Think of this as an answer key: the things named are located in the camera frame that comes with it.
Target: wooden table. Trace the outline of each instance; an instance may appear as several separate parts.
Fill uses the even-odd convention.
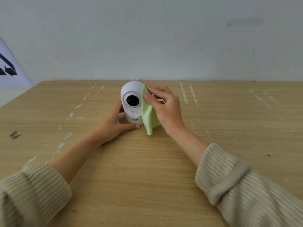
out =
[[[114,107],[125,83],[43,81],[0,108],[0,178],[74,145]],[[303,83],[150,84],[179,95],[192,132],[303,199]],[[162,127],[152,136],[144,127],[124,133],[87,161],[52,225],[224,226],[196,186],[195,171]]]

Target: green cloth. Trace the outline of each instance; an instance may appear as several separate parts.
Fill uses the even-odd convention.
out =
[[[146,86],[143,87],[143,94],[150,92],[147,90]],[[152,135],[152,129],[156,126],[160,126],[160,122],[158,120],[156,111],[154,108],[148,104],[143,98],[143,94],[141,96],[141,108],[142,108],[142,120],[146,127],[146,131],[148,135]]]

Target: beige ribbed sweater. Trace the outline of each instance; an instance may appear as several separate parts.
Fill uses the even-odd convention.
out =
[[[303,203],[211,144],[195,181],[230,226],[303,226]],[[45,226],[71,198],[62,176],[33,164],[0,182],[0,227]]]

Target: security camera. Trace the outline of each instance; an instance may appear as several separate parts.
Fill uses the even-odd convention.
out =
[[[121,100],[128,123],[143,125],[141,99],[144,84],[138,81],[126,83],[121,89]]]

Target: sweater cuff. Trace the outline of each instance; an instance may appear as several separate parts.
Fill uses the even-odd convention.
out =
[[[248,170],[246,162],[225,153],[219,145],[213,143],[202,156],[195,182],[214,206]]]
[[[71,199],[71,189],[62,175],[47,164],[30,165],[21,173],[31,184],[42,225],[46,225]]]

